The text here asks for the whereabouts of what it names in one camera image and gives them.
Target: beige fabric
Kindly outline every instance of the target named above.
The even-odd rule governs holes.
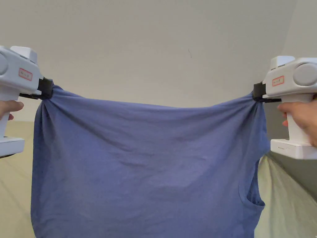
[[[0,159],[0,237],[34,238],[30,218],[33,122],[8,122],[6,136],[25,139],[24,151]]]
[[[317,237],[317,202],[267,157],[261,160],[258,178],[266,207],[256,238]]]
[[[23,153],[0,159],[0,237],[34,238],[30,219],[33,123],[9,122],[7,136],[25,139]],[[256,238],[315,238],[317,203],[272,160],[259,166],[266,207]]]

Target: armhole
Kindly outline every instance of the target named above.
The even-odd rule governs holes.
[[[258,160],[250,169],[245,171],[244,176],[239,181],[239,195],[242,203],[253,209],[263,210],[264,201],[261,199],[258,183]]]

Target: finger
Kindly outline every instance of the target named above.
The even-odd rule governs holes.
[[[7,112],[16,112],[24,107],[22,102],[17,101],[0,101],[0,111],[2,114]]]
[[[286,120],[286,121],[283,121],[282,125],[283,125],[283,126],[288,126],[288,121],[287,121],[287,120]]]
[[[300,102],[284,102],[280,104],[277,108],[284,113],[292,113],[294,107]]]

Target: gripper handle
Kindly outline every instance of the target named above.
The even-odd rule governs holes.
[[[9,88],[2,85],[0,86],[0,101],[17,100],[19,98],[19,94],[20,92],[17,89]],[[0,140],[4,137],[9,115],[9,112],[4,114],[2,119],[0,120]]]
[[[282,96],[282,102],[311,102],[313,100],[313,94],[294,94]],[[292,115],[287,114],[287,122],[288,122],[288,134],[289,140],[292,142],[296,142],[299,144],[308,144],[309,137],[308,135],[296,124]]]

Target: black clamp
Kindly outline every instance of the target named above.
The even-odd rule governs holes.
[[[53,96],[53,86],[53,80],[43,77],[43,79],[39,79],[39,86],[37,87],[37,90],[42,92],[41,95],[20,93],[20,97],[41,100],[50,99]]]
[[[266,87],[262,82],[253,85],[253,100],[256,102],[281,102],[279,98],[263,98],[266,95]]]

